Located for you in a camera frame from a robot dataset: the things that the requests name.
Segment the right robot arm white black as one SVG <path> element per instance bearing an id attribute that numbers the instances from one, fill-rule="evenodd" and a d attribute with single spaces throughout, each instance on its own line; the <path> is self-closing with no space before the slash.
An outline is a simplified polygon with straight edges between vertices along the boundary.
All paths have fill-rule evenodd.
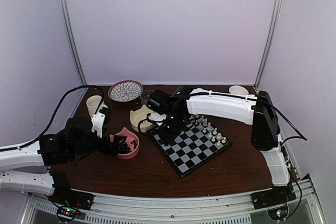
<path id="1" fill-rule="evenodd" d="M 153 134 L 166 146 L 181 134 L 192 115 L 216 116 L 252 126 L 251 144 L 263 154 L 275 187 L 269 199 L 279 204 L 289 196 L 290 174 L 280 146 L 278 112 L 267 92 L 242 95 L 181 86 L 173 94 L 155 90 L 146 105 L 153 112 L 150 121 L 158 125 Z"/>

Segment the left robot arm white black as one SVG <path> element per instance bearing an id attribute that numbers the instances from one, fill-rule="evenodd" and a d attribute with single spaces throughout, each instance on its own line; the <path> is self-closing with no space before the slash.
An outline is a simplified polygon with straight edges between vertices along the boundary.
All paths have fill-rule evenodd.
<path id="1" fill-rule="evenodd" d="M 15 168 L 53 166 L 68 162 L 77 165 L 98 151 L 104 155 L 119 154 L 124 136 L 106 137 L 94 130 L 92 122 L 83 117 L 70 118 L 63 130 L 45 134 L 21 146 L 1 149 L 1 188 L 45 194 L 71 205 L 76 197 L 63 173 L 28 174 L 13 172 Z"/>

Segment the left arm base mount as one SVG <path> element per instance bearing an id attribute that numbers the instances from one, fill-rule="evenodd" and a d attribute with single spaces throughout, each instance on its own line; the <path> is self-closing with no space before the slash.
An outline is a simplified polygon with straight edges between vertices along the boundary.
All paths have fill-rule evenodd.
<path id="1" fill-rule="evenodd" d="M 90 210 L 94 195 L 69 188 L 56 188 L 48 198 L 59 205 L 66 205 L 76 209 Z"/>

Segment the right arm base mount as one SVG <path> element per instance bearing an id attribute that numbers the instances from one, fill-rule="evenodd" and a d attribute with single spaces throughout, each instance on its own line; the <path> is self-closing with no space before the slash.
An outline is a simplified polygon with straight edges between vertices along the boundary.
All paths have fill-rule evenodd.
<path id="1" fill-rule="evenodd" d="M 295 200 L 296 194 L 289 187 L 274 187 L 251 194 L 254 209 L 269 208 Z"/>

